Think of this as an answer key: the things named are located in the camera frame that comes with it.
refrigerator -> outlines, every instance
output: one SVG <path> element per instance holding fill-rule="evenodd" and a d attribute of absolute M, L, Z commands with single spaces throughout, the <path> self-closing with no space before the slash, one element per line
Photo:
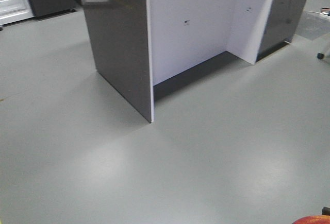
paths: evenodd
<path fill-rule="evenodd" d="M 28 0 L 0 0 L 0 30 L 2 25 L 33 17 Z"/>

glossy gray panel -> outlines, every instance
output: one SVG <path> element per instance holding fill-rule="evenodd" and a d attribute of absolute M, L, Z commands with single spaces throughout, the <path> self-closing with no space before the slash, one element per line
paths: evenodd
<path fill-rule="evenodd" d="M 306 0 L 274 0 L 259 52 L 294 35 Z"/>
<path fill-rule="evenodd" d="M 97 71 L 151 122 L 146 0 L 109 0 L 84 11 Z"/>

caster wheel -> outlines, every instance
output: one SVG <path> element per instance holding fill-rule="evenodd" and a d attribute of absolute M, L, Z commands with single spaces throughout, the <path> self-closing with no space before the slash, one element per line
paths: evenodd
<path fill-rule="evenodd" d="M 330 215 L 330 208 L 324 207 L 322 209 L 322 215 Z"/>
<path fill-rule="evenodd" d="M 324 54 L 323 53 L 318 53 L 317 58 L 318 59 L 323 59 L 324 58 Z"/>

glass door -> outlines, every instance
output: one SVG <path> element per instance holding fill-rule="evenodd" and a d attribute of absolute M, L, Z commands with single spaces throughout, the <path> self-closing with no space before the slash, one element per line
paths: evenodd
<path fill-rule="evenodd" d="M 28 0 L 0 0 L 0 24 L 32 17 Z"/>

wire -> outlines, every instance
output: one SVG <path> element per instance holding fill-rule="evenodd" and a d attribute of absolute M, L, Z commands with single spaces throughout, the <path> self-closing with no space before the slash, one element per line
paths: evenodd
<path fill-rule="evenodd" d="M 322 14 L 322 13 L 320 13 L 320 12 L 314 12 L 314 11 L 303 11 L 303 13 Z"/>

